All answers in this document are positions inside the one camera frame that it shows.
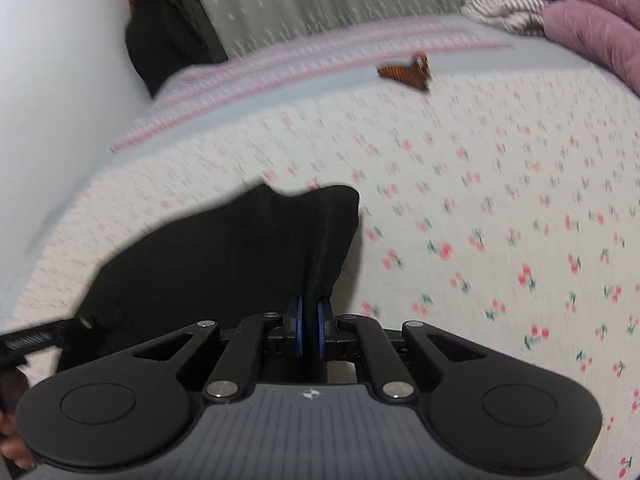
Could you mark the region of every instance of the white wall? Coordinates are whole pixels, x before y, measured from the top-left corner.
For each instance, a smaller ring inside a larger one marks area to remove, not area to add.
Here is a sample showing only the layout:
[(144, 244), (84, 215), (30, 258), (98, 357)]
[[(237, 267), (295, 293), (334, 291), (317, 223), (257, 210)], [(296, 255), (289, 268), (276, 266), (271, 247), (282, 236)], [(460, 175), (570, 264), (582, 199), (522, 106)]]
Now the white wall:
[(0, 0), (0, 290), (149, 102), (127, 19), (127, 0)]

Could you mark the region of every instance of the bed sheet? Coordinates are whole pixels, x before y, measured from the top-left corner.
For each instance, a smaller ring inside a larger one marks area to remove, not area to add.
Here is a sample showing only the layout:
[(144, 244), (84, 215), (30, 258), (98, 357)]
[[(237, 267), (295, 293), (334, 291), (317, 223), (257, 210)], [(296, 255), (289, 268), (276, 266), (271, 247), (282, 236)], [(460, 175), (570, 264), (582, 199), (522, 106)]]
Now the bed sheet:
[(338, 312), (425, 320), (577, 380), (603, 411), (590, 469), (640, 473), (635, 97), (588, 69), (437, 76), (428, 95), (380, 80), (204, 130), (98, 175), (10, 325), (70, 314), (115, 251), (260, 178), (359, 191)]

